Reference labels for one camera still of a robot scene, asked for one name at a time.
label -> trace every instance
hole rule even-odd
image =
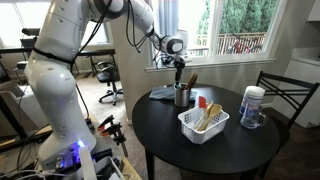
[[[248,93],[245,93],[241,103],[240,113],[243,115],[247,105],[248,105],[249,112],[259,109],[261,101],[262,101],[262,96],[253,97],[253,96],[250,96]]]

black table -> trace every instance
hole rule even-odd
[[[240,124],[242,95],[209,85],[197,85],[192,90],[207,101],[221,104],[230,118],[222,132],[197,145],[182,134],[177,118],[178,114],[194,107],[193,103],[180,108],[173,101],[149,99],[151,92],[142,96],[134,106],[132,123],[145,147],[149,180],[154,179],[154,156],[185,170],[242,173],[241,179],[253,179],[257,168],[276,154],[279,134],[274,122],[269,120],[264,127],[246,129]]]

wall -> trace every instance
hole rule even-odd
[[[296,48],[320,46],[320,22],[307,22],[299,38]]]
[[[281,25],[276,36],[272,53],[278,60],[267,64],[243,64],[233,66],[217,66],[203,69],[185,69],[182,80],[187,81],[193,71],[199,74],[198,82],[216,85],[243,94],[246,86],[254,84],[259,71],[283,75],[293,48],[296,47],[313,5],[313,0],[288,0]],[[114,46],[120,68],[121,82],[124,90],[128,119],[138,99],[154,86],[174,82],[175,71],[149,72],[145,68],[150,64],[150,49],[145,43],[138,54],[128,45],[125,37],[126,18],[122,17],[111,22]]]

office chair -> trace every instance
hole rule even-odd
[[[102,99],[108,96],[113,95],[113,101],[112,105],[116,105],[117,101],[117,95],[123,94],[122,89],[117,89],[115,82],[120,81],[120,74],[119,70],[115,67],[113,63],[110,62],[99,62],[98,67],[100,67],[102,72],[98,74],[97,78],[100,83],[107,83],[108,86],[110,86],[110,83],[112,84],[113,90],[108,90],[107,94],[102,96],[99,99],[99,102],[102,102]]]
[[[290,87],[292,88],[282,88],[280,85],[278,87],[275,85],[275,83],[283,83],[280,85],[284,86],[290,85]],[[266,90],[265,96],[279,96],[295,109],[295,112],[291,118],[286,117],[273,108],[266,108],[263,110],[265,114],[272,117],[279,131],[280,142],[277,151],[278,153],[280,149],[288,142],[290,138],[291,126],[293,125],[294,121],[297,119],[305,105],[308,103],[314,92],[319,87],[319,83],[305,82],[260,71],[256,85]],[[298,102],[298,100],[293,98],[294,96],[302,97],[302,101]],[[270,163],[271,160],[264,165],[260,173],[261,178],[265,176]]]

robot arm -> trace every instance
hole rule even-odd
[[[168,54],[186,55],[188,34],[178,30],[172,36],[157,34],[153,26],[153,12],[142,0],[90,0],[90,7],[96,17],[105,15],[106,21],[128,15],[134,26],[139,28],[152,41],[155,47]]]
[[[65,166],[72,164],[79,142],[90,151],[99,146],[101,149],[98,138],[84,121],[75,79],[67,67],[79,53],[89,21],[107,22],[126,13],[157,49],[175,55],[175,61],[180,64],[176,81],[180,79],[187,33],[177,31],[171,37],[156,34],[151,8],[143,0],[52,0],[25,69],[28,83],[53,130],[39,148],[39,169],[55,169],[61,157]]]

